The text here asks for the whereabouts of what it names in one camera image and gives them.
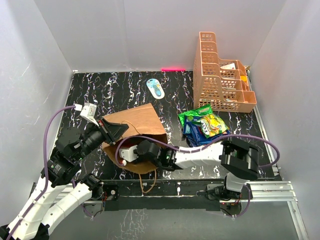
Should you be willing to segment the brown paper bag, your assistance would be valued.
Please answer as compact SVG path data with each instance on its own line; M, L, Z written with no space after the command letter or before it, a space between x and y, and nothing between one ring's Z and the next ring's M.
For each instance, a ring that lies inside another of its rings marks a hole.
M109 159L117 165L116 149L120 141L131 136L146 136L167 144L167 134L165 129L151 103L144 104L138 107L126 109L103 116L104 119L110 123L127 124L128 130L116 141L115 145L107 143L102 144L102 150L107 154ZM121 147L131 147L143 141L142 138L133 137L126 140ZM157 167L150 161L140 163L127 163L126 166L120 168L130 171L135 174L148 174L157 169Z

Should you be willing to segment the dark blue Burts chilli bag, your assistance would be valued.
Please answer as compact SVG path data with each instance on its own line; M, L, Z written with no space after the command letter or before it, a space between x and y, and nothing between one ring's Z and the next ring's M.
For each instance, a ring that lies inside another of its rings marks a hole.
M195 125L197 125L197 127L198 127L198 130L197 130L197 141L190 140L186 136L186 138L188 139L188 142L190 143L190 145L192 147L200 147L202 145L207 145L207 144L211 143L213 140L217 139L218 137L221 137L223 135L228 135L228 134L231 133L230 130L227 130L225 133L222 133L222 134L219 134L219 135L216 135L216 136L213 136L213 137L206 138L204 133L201 130L200 125L198 125L198 124L195 124Z

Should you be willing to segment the green Chuba cassava chips bag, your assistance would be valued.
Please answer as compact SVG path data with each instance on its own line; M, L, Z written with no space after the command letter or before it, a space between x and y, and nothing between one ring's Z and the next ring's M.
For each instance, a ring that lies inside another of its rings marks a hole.
M184 127L186 123L186 120L185 120L186 117L190 117L190 116L199 117L199 116L205 116L207 114L212 114L212 113L213 113L213 110L211 105L206 104L197 109L192 109L192 110L182 112L178 115L178 118L180 120L181 126Z

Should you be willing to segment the yellow green snack bag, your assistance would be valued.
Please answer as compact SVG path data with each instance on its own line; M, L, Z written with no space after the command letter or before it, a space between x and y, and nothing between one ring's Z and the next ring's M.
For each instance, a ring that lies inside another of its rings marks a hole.
M215 137L229 130L225 122L213 113L202 116L197 122L200 123L200 128L206 138Z

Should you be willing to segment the blue Burts chips bag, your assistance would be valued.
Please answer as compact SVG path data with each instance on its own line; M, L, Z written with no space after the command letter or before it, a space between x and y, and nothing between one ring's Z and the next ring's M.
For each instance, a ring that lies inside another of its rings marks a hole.
M195 120L196 119L194 116L185 116L183 125L183 134L194 142L197 141L198 134L198 127L196 124L194 124Z

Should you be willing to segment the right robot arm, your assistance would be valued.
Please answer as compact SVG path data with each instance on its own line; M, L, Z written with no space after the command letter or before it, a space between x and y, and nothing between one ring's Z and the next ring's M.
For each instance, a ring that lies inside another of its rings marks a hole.
M165 147L146 139L139 143L133 153L137 160L150 162L168 172L195 166L221 165L228 173L223 185L209 187L209 199L223 201L240 200L243 186L256 180L259 175L259 150L239 138L228 137L221 142L199 147Z

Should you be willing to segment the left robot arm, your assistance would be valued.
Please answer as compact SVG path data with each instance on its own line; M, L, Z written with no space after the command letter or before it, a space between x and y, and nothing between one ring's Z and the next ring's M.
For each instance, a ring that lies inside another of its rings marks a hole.
M90 173L55 202L80 170L80 162L103 143L114 145L128 128L127 124L101 118L97 123L90 123L84 133L76 127L64 130L55 142L50 158L44 161L34 191L17 217L10 224L1 226L0 238L47 240L57 225L83 202L99 199L103 195L102 182Z

